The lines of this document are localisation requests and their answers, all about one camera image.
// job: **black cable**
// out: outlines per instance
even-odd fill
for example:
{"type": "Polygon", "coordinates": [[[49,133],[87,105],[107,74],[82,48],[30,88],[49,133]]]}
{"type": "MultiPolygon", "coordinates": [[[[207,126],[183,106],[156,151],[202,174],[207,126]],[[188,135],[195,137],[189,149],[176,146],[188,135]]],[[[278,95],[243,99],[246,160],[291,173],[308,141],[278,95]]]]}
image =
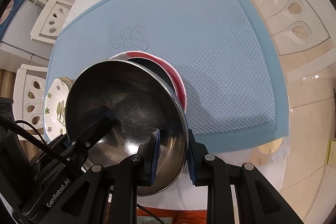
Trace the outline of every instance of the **black cable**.
{"type": "Polygon", "coordinates": [[[71,173],[75,175],[76,177],[81,176],[83,174],[83,171],[80,169],[75,168],[70,161],[67,161],[64,157],[61,155],[55,153],[53,150],[51,150],[48,146],[41,143],[38,139],[33,137],[31,134],[29,134],[26,130],[24,130],[22,127],[18,126],[16,123],[6,119],[5,117],[0,115],[0,126],[7,128],[11,131],[14,131],[16,134],[20,135],[21,137],[25,138],[27,141],[41,149],[43,152],[51,156],[52,158],[60,161],[61,163],[65,164],[71,173]]]}
{"type": "Polygon", "coordinates": [[[40,134],[40,132],[38,132],[37,129],[36,129],[35,127],[33,127],[33,125],[31,125],[30,123],[28,123],[28,122],[26,122],[26,121],[24,121],[24,120],[17,120],[17,121],[15,121],[15,123],[24,123],[24,124],[28,125],[31,129],[33,129],[33,130],[35,131],[35,133],[36,133],[37,135],[40,136],[41,141],[42,141],[45,145],[47,145],[47,143],[45,142],[45,140],[44,140],[44,138],[42,137],[42,135],[40,134]]]}
{"type": "Polygon", "coordinates": [[[151,215],[153,218],[155,218],[157,221],[159,221],[160,224],[165,224],[159,217],[157,217],[156,215],[154,215],[154,213],[152,213],[151,211],[147,210],[145,207],[141,206],[139,203],[137,203],[136,206],[139,209],[141,209],[144,212],[146,212],[147,214],[151,215]]]}

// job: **orange cloth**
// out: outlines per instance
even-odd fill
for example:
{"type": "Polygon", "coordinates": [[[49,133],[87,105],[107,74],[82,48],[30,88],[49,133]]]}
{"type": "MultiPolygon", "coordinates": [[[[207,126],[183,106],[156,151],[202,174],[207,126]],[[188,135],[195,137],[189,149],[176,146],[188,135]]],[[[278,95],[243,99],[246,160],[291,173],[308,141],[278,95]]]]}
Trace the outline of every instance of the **orange cloth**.
{"type": "MultiPolygon", "coordinates": [[[[206,224],[207,222],[207,211],[175,211],[149,207],[145,208],[157,217],[171,217],[173,219],[172,224],[206,224]]],[[[137,215],[150,216],[139,208],[137,210],[137,215]]]]}

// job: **quilted blue mat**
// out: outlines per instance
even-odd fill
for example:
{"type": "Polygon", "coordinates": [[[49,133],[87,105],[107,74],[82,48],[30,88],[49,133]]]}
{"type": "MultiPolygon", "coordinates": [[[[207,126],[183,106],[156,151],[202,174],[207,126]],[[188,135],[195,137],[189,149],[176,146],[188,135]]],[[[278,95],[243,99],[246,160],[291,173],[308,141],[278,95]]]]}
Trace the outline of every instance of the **quilted blue mat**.
{"type": "Polygon", "coordinates": [[[272,40],[249,0],[102,0],[59,35],[47,90],[129,50],[157,55],[180,73],[188,126],[210,152],[288,135],[285,81],[272,40]]]}

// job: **white appliance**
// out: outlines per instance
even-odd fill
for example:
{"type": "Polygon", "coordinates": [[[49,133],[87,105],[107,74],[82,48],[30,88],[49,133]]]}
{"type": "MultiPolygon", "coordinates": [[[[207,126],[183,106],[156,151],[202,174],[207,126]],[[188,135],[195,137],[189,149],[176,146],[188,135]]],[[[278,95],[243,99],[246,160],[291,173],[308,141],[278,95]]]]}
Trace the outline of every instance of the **white appliance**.
{"type": "Polygon", "coordinates": [[[20,6],[0,42],[0,68],[16,72],[22,64],[48,66],[53,47],[30,38],[41,11],[29,0],[20,6]]]}

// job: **white floral plate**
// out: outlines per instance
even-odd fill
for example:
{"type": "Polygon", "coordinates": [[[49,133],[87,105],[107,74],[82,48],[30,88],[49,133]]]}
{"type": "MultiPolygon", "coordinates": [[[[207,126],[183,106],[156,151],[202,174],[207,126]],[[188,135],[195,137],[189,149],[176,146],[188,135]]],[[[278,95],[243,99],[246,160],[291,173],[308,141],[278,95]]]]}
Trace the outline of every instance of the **white floral plate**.
{"type": "Polygon", "coordinates": [[[69,86],[60,78],[56,78],[44,99],[44,130],[51,141],[67,132],[65,105],[69,91],[69,86]]]}

